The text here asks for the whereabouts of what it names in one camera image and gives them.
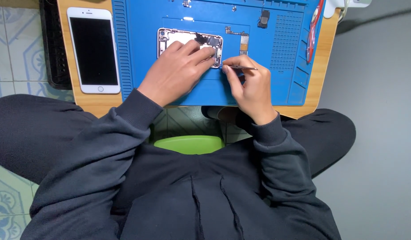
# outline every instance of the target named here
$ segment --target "sleeve cuff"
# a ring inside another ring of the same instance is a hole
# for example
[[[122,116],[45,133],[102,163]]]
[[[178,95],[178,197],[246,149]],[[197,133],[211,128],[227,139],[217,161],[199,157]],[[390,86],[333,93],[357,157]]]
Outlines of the sleeve cuff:
[[[270,123],[256,125],[252,123],[252,135],[256,142],[263,146],[276,146],[284,141],[287,136],[281,125],[280,114]]]
[[[164,110],[154,101],[133,89],[125,101],[115,109],[118,116],[140,130],[146,130]]]

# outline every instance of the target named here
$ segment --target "gray floor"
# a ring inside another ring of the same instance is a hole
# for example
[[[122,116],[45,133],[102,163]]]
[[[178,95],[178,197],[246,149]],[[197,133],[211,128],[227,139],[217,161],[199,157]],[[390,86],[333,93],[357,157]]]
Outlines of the gray floor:
[[[374,0],[347,23],[405,9],[411,0]],[[411,240],[411,13],[337,35],[319,107],[357,126],[352,150],[314,180],[342,238]]]

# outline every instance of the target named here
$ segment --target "black screen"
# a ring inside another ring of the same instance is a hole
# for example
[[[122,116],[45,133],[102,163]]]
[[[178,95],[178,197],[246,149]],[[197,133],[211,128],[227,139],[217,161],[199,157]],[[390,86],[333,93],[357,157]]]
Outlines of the black screen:
[[[81,83],[118,85],[111,21],[71,18]]]

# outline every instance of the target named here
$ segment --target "hoodie sleeve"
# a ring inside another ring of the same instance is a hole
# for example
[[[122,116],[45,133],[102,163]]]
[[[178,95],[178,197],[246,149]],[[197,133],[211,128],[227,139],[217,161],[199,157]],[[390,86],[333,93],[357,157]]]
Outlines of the hoodie sleeve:
[[[280,116],[251,129],[262,157],[262,185],[273,210],[296,233],[293,239],[340,239],[330,208],[315,196],[306,151],[281,126]]]
[[[117,239],[112,198],[163,109],[137,90],[85,128],[41,182],[22,240]]]

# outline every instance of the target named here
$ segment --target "white power strip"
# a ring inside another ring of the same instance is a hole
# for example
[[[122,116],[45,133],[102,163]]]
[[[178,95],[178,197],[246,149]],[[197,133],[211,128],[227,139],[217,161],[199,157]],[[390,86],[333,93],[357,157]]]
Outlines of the white power strip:
[[[349,0],[349,7],[353,8],[365,8],[372,0]],[[324,17],[331,18],[334,14],[334,10],[336,8],[344,8],[345,3],[344,0],[327,0],[326,6],[324,7]]]

